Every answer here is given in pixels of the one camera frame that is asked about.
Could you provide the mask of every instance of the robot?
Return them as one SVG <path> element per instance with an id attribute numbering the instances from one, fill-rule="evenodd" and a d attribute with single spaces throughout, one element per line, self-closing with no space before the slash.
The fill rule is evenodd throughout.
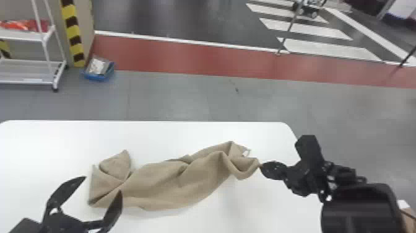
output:
<path id="1" fill-rule="evenodd" d="M 303 135 L 295 147 L 301 160 L 294 166 L 271 161 L 260 169 L 266 178 L 283 180 L 296 195 L 318 195 L 323 233 L 405 233 L 396 197 L 387 184 L 367 183 L 355 169 L 325 161 L 314 135 Z"/>
<path id="2" fill-rule="evenodd" d="M 42 222 L 24 218 L 10 233 L 88 233 L 91 230 L 99 230 L 97 233 L 109 232 L 123 211 L 123 196 L 120 191 L 111 202 L 102 220 L 82 222 L 64 214 L 61 209 L 62 204 L 84 180 L 85 177 L 77 177 L 63 183 L 46 202 Z"/>
<path id="3" fill-rule="evenodd" d="M 304 0 L 303 6 L 299 9 L 299 15 L 307 15 L 315 19 L 327 0 Z M 302 0 L 293 0 L 292 11 L 296 11 Z"/>

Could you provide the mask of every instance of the wheel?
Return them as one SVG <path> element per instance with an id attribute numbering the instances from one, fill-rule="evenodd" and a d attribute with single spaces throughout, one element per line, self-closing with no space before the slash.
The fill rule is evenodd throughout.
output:
<path id="1" fill-rule="evenodd" d="M 299 15 L 303 15 L 305 13 L 304 8 L 299 9 Z"/>
<path id="2" fill-rule="evenodd" d="M 299 4 L 297 2 L 294 2 L 292 4 L 292 11 L 296 11 L 298 9 Z"/>
<path id="3" fill-rule="evenodd" d="M 317 16 L 318 16 L 318 12 L 317 11 L 314 11 L 314 12 L 311 13 L 311 18 L 312 19 L 315 19 Z"/>

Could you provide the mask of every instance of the white table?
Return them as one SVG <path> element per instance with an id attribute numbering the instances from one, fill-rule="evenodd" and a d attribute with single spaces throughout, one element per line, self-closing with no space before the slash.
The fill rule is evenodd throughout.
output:
<path id="1" fill-rule="evenodd" d="M 83 221 L 105 210 L 87 205 L 93 164 L 127 149 L 136 167 L 191 154 L 225 141 L 250 149 L 261 162 L 299 160 L 297 140 L 284 123 L 165 121 L 8 121 L 0 124 L 0 232 L 23 217 L 39 221 L 52 192 L 70 178 L 87 180 L 63 210 Z M 253 233 L 321 232 L 315 195 L 292 194 L 283 182 L 257 171 L 247 180 L 229 178 L 190 208 L 146 212 L 126 208 L 112 232 Z"/>

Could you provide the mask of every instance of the beige towel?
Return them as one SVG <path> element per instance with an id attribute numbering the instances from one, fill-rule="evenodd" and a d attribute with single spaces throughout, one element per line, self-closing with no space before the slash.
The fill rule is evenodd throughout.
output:
<path id="1" fill-rule="evenodd" d="M 149 211 L 189 206 L 210 195 L 230 174 L 239 180 L 250 177 L 260 163 L 245 157 L 246 151 L 227 142 L 137 170 L 131 170 L 129 153 L 123 151 L 93 167 L 89 205 L 106 208 L 121 190 L 124 206 Z"/>

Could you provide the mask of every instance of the metal shelf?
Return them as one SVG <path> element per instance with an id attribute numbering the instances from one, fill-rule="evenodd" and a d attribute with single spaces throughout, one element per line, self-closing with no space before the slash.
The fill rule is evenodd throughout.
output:
<path id="1" fill-rule="evenodd" d="M 49 28 L 48 32 L 28 32 L 21 30 L 0 29 L 0 39 L 20 40 L 25 42 L 46 42 L 55 31 L 55 25 Z"/>
<path id="2" fill-rule="evenodd" d="M 47 61 L 0 59 L 0 83 L 38 85 L 58 83 L 66 62 L 51 61 L 53 74 L 50 73 L 48 64 Z"/>
<path id="3" fill-rule="evenodd" d="M 33 11 L 38 31 L 41 31 L 41 20 L 39 18 L 36 0 L 32 2 Z M 64 50 L 61 41 L 56 33 L 55 23 L 48 4 L 48 0 L 43 0 L 48 12 L 51 27 L 48 32 L 27 32 L 21 30 L 0 29 L 0 39 L 17 40 L 24 42 L 40 42 L 43 47 L 46 61 L 29 61 L 19 59 L 0 58 L 0 84 L 48 84 L 52 86 L 54 92 L 58 91 L 59 80 L 66 67 Z M 61 52 L 62 61 L 51 61 L 46 43 L 55 34 Z"/>

